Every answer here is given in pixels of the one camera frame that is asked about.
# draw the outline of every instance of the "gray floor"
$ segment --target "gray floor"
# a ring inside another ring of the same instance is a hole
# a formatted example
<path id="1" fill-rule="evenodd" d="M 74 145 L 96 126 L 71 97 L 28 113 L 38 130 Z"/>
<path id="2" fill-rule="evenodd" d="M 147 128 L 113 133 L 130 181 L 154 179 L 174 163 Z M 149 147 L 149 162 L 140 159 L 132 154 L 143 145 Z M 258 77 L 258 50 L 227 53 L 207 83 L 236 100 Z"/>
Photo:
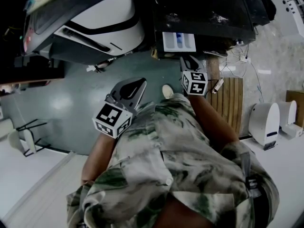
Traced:
<path id="1" fill-rule="evenodd" d="M 250 44 L 248 56 L 258 72 L 264 101 L 284 100 L 287 89 L 302 89 L 304 44 L 294 44 L 283 38 L 276 21 L 257 29 L 259 35 Z M 238 59 L 229 56 L 228 61 L 236 62 Z M 263 99 L 252 65 L 236 62 L 228 63 L 228 66 L 231 69 L 235 67 L 233 73 L 239 76 L 244 74 L 247 67 L 240 133 L 240 136 L 244 136 L 248 134 L 252 106 Z M 232 75 L 224 71 L 224 76 Z M 13 120 L 16 127 L 35 118 L 47 121 L 47 125 L 34 131 L 36 137 L 59 149 L 89 154 L 98 136 L 91 119 L 99 108 L 98 102 L 117 82 L 130 77 L 145 77 L 148 81 L 142 103 L 161 100 L 163 84 L 169 83 L 176 92 L 181 91 L 179 62 L 157 61 L 150 57 L 150 52 L 144 52 L 117 60 L 104 73 L 87 73 L 84 65 L 67 64 L 65 79 L 54 81 L 46 87 L 3 97 L 3 113 Z"/>

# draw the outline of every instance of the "wooden slat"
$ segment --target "wooden slat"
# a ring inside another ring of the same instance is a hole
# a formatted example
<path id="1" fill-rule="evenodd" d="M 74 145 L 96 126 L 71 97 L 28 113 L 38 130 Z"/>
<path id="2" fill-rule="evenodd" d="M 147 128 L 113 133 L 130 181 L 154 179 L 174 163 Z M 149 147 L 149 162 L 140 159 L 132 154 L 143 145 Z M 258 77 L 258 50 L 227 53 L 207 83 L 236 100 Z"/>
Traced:
<path id="1" fill-rule="evenodd" d="M 233 103 L 233 117 L 232 117 L 232 128 L 234 131 L 237 130 L 238 121 L 238 80 L 239 78 L 234 78 L 234 103 Z"/>
<path id="2" fill-rule="evenodd" d="M 218 114 L 223 115 L 223 86 L 218 89 Z"/>
<path id="3" fill-rule="evenodd" d="M 233 120 L 233 107 L 234 107 L 234 78 L 229 78 L 229 114 L 228 123 L 232 126 Z"/>
<path id="4" fill-rule="evenodd" d="M 229 78 L 224 78 L 224 85 L 223 85 L 223 118 L 226 122 L 228 122 L 228 115 L 229 115 L 229 97 L 230 97 L 230 91 L 229 91 Z"/>
<path id="5" fill-rule="evenodd" d="M 211 81 L 211 89 L 213 89 L 213 87 L 217 84 L 217 80 L 212 80 Z M 217 94 L 211 94 L 211 105 L 212 107 L 217 110 L 217 106 L 218 106 L 218 96 Z"/>
<path id="6" fill-rule="evenodd" d="M 208 79 L 219 80 L 219 58 L 214 55 L 208 55 L 206 60 Z"/>
<path id="7" fill-rule="evenodd" d="M 211 104 L 211 80 L 208 81 L 208 93 L 206 99 Z"/>
<path id="8" fill-rule="evenodd" d="M 239 135 L 239 129 L 242 121 L 242 110 L 243 110 L 243 79 L 238 79 L 238 109 L 237 109 L 237 128 L 236 133 Z"/>

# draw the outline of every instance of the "person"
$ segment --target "person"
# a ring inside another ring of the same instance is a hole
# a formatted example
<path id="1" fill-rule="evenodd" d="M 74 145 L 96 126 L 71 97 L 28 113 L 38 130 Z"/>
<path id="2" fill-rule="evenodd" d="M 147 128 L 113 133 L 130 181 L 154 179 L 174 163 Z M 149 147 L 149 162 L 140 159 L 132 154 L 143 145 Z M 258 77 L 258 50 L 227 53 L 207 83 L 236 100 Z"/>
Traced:
<path id="1" fill-rule="evenodd" d="M 162 91 L 118 140 L 99 135 L 68 227 L 266 227 L 279 196 L 254 153 L 203 96 Z"/>

